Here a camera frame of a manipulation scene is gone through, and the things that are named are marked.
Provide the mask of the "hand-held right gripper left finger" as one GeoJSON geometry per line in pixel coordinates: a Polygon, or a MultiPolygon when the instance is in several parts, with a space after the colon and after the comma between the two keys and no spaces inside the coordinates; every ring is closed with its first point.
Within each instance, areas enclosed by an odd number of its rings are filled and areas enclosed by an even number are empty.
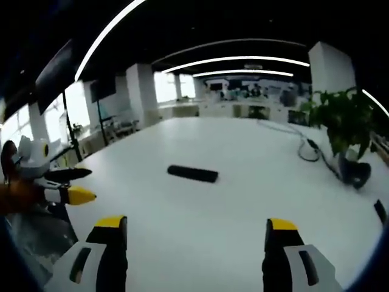
{"type": "Polygon", "coordinates": [[[45,291],[125,291],[127,217],[100,219],[53,266],[45,291]]]}

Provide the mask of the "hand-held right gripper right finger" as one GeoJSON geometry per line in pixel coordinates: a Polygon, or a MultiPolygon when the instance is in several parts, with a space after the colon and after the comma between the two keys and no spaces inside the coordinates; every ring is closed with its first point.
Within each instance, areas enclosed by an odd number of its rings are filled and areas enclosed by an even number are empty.
{"type": "Polygon", "coordinates": [[[264,291],[342,291],[334,265],[314,246],[304,243],[291,221],[266,223],[264,291]]]}

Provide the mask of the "person's left hand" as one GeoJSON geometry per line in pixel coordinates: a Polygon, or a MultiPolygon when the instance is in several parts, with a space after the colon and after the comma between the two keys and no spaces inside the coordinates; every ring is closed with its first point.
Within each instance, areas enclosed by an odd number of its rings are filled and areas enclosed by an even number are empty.
{"type": "Polygon", "coordinates": [[[44,190],[22,179],[1,183],[1,215],[26,212],[44,202],[44,190]]]}

